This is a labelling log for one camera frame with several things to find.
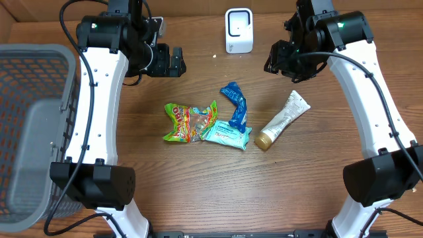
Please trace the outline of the white tube gold cap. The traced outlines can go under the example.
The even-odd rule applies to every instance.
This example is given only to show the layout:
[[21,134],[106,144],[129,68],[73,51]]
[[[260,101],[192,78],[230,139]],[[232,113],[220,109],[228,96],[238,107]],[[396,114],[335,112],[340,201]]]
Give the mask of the white tube gold cap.
[[255,137],[255,144],[262,150],[267,150],[294,120],[308,111],[311,106],[305,99],[295,90],[293,90],[282,110],[261,129],[260,133]]

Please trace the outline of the colourful gummy candy bag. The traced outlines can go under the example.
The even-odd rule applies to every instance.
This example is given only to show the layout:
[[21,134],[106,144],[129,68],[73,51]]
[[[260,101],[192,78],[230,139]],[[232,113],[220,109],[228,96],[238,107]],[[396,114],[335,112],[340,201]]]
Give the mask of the colourful gummy candy bag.
[[165,105],[165,112],[173,123],[173,130],[163,139],[183,143],[205,140],[218,116],[216,101],[206,108],[168,103]]

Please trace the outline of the blue snack wrapper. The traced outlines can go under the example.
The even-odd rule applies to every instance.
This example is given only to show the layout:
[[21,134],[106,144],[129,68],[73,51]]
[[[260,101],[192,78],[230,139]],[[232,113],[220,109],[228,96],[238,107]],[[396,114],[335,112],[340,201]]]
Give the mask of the blue snack wrapper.
[[220,89],[220,93],[235,106],[235,111],[228,121],[229,125],[238,129],[241,133],[246,132],[247,127],[247,100],[236,82],[230,82]]

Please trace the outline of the teal wet wipes pack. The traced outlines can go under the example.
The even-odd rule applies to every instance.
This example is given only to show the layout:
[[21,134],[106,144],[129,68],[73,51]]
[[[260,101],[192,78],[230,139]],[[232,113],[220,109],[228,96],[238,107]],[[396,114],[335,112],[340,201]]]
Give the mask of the teal wet wipes pack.
[[251,131],[252,128],[246,127],[245,132],[242,133],[238,129],[231,127],[228,122],[217,120],[207,133],[205,140],[245,151]]

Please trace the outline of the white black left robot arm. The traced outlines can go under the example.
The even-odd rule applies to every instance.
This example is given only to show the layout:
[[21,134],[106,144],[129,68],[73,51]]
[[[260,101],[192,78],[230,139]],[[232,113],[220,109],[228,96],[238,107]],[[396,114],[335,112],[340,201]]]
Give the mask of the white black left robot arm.
[[164,20],[151,14],[146,1],[106,6],[97,16],[83,17],[69,38],[81,62],[79,98],[65,159],[50,165],[50,178],[62,198],[104,218],[114,237],[148,238],[153,228],[134,200],[135,172],[117,164],[120,95],[127,77],[180,77],[186,65],[180,48],[158,43]]

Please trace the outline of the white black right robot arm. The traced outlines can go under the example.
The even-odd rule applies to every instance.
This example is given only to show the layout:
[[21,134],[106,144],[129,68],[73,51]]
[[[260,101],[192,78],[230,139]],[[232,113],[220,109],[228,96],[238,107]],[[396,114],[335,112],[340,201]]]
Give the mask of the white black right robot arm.
[[348,196],[341,211],[313,237],[384,237],[371,231],[391,203],[422,181],[422,146],[397,110],[383,78],[373,32],[363,13],[340,14],[331,1],[304,0],[276,42],[264,70],[294,83],[328,67],[342,87],[356,122],[363,159],[347,165]]

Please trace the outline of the white barcode scanner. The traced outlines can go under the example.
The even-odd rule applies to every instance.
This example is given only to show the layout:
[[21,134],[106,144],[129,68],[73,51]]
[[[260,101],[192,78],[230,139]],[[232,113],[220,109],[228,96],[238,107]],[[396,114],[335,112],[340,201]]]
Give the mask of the white barcode scanner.
[[228,54],[246,54],[253,48],[253,14],[248,8],[232,8],[225,13],[225,49]]

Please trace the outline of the grey plastic mesh basket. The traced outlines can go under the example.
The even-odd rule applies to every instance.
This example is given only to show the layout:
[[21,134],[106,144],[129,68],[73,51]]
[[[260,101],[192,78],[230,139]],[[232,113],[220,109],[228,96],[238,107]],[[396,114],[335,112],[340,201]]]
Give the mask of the grey plastic mesh basket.
[[1,231],[20,232],[81,209],[50,178],[75,125],[79,86],[72,52],[59,44],[1,45]]

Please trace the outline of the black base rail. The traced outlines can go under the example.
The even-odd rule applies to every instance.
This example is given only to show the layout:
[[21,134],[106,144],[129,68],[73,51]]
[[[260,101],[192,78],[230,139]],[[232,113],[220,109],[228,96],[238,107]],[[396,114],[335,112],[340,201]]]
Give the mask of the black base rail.
[[149,234],[148,238],[324,238],[334,237],[330,222],[324,229],[297,229],[280,233],[183,233],[182,231],[162,231]]

